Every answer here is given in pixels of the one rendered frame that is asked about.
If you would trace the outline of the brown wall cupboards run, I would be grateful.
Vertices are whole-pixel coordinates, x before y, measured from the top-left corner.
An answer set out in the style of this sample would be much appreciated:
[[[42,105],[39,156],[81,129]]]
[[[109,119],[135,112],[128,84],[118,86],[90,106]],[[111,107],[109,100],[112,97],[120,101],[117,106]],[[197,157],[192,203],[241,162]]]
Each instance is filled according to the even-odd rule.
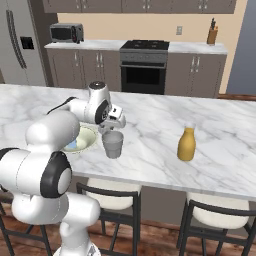
[[[43,0],[47,13],[233,14],[237,0]]]

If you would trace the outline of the orange juice bottle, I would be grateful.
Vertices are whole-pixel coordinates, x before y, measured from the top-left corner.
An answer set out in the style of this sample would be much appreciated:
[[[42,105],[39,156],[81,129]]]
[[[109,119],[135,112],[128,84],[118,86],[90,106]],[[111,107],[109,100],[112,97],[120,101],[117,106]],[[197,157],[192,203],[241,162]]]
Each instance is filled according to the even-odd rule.
[[[194,129],[186,127],[178,143],[177,157],[182,161],[191,161],[196,149]]]

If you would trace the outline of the wooden knife block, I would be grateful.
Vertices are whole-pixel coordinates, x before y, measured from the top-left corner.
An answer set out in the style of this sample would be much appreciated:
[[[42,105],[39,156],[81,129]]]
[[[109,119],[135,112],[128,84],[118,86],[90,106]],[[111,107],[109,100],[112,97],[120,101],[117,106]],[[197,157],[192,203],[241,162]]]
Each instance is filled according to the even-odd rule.
[[[216,42],[217,33],[218,26],[216,25],[215,19],[212,19],[206,43],[209,45],[214,45]]]

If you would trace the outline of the pale green ice bowl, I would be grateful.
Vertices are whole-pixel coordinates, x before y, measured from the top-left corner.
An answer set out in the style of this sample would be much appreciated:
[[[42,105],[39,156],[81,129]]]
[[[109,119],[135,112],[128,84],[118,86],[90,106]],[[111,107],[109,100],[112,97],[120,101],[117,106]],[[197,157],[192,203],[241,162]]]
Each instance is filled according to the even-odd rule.
[[[80,132],[77,136],[77,146],[74,149],[66,150],[65,147],[62,149],[65,153],[81,153],[92,147],[98,139],[98,128],[95,125],[80,124]]]

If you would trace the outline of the grey steel fridge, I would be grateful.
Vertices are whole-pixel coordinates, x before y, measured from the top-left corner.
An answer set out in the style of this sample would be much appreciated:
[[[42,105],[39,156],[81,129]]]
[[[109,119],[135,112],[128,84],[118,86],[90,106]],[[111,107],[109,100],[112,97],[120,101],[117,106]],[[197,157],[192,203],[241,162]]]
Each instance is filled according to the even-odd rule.
[[[46,85],[28,0],[0,0],[0,70],[6,84]]]

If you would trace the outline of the black and steel oven range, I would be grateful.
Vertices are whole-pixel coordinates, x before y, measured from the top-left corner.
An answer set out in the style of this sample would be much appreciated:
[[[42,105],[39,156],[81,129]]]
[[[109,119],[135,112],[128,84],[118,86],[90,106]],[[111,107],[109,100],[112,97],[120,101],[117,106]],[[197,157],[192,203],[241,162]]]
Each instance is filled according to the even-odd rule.
[[[128,40],[120,48],[121,89],[163,95],[169,42]]]

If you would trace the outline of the brown base cupboards run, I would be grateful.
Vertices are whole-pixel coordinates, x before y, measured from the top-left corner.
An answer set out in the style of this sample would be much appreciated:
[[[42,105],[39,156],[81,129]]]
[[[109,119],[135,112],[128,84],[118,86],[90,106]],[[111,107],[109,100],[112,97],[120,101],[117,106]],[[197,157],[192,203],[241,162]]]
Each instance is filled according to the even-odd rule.
[[[165,94],[217,98],[225,54],[169,53]]]
[[[59,88],[87,89],[94,81],[121,91],[120,53],[117,50],[48,48],[53,84]]]

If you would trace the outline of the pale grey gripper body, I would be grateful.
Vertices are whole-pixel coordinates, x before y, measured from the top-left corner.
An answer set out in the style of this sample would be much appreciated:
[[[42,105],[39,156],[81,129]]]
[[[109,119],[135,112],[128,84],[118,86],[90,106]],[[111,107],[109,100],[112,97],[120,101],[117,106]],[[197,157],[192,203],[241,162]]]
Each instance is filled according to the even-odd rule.
[[[124,115],[121,115],[119,119],[112,120],[107,118],[103,123],[98,126],[98,132],[104,134],[106,132],[112,131],[114,129],[122,129],[126,125],[126,118]]]

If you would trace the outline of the grey glass cup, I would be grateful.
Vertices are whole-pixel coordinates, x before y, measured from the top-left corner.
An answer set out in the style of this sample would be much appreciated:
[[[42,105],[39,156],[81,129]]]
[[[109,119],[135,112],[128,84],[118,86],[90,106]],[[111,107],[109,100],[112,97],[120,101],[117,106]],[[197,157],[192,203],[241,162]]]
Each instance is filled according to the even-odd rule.
[[[121,156],[124,136],[119,131],[109,131],[102,135],[102,143],[108,158],[116,159]]]

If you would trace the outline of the dark grey toaster oven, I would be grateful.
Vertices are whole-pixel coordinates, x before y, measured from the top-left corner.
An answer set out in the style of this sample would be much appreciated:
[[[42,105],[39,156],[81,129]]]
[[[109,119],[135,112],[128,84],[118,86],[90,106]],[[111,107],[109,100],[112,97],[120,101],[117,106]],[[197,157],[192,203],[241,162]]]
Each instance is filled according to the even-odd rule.
[[[55,23],[50,25],[53,43],[77,43],[84,40],[83,25],[80,23]]]

